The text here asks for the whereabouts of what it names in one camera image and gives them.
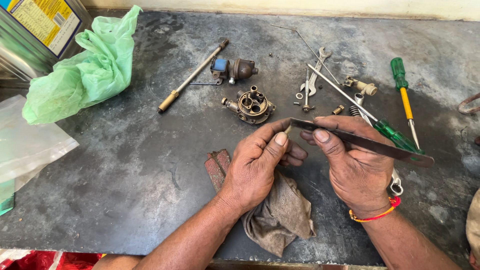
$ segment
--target green plastic bag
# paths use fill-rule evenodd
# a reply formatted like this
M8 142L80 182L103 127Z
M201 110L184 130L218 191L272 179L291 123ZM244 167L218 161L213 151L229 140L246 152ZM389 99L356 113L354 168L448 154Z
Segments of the green plastic bag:
M75 36L86 50L53 66L30 82L22 110L29 124L53 123L111 98L130 84L136 5L123 18L97 17L92 29Z

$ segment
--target man's right hand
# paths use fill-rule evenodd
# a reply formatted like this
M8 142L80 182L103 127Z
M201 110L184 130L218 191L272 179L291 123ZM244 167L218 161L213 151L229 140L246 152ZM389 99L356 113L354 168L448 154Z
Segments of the man's right hand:
M317 117L313 122L393 146L361 117L332 115ZM322 149L330 163L330 182L335 193L359 219L374 217L390 208L386 188L392 176L392 158L344 143L325 129L302 131L300 137Z

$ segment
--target green screwdriver handle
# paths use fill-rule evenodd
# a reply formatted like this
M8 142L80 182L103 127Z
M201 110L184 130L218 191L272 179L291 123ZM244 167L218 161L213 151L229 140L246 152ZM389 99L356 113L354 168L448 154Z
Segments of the green screwdriver handle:
M396 90L404 87L408 89L408 82L405 80L405 68L403 67L403 60L400 57L395 57L390 61L392 67L393 78L395 79Z
M422 149L417 150L415 144L410 141L410 139L405 137L405 135L403 135L400 131L397 131L391 127L386 119L380 119L373 125L373 127L391 140L396 147L422 155L425 154L425 151Z

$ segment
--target red thread bracelet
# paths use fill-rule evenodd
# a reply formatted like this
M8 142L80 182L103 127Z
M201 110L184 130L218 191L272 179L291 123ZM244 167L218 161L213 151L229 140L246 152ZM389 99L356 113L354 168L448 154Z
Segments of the red thread bracelet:
M348 213L350 214L350 218L355 220L355 221L358 221L358 222L368 222L368 221L374 221L374 220L377 220L379 218L382 218L382 217L390 214L395 209L395 207L397 207L400 204L400 201L401 201L400 198L397 197L397 196L394 196L393 199L388 197L388 199L390 200L391 207L390 207L389 210L383 212L382 214L380 214L378 216L375 216L373 218L367 218L367 219L361 220L361 219L357 218L357 216L355 216L353 214L352 209L350 209L350 211L348 211Z

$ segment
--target fingernail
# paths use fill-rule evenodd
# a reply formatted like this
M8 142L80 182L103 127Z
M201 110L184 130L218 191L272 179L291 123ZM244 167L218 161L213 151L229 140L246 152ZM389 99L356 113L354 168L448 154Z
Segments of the fingernail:
M321 143L328 141L330 138L330 134L325 129L318 130L315 132L314 136Z
M285 132L279 132L275 137L275 142L281 146L284 146L288 140L288 135Z

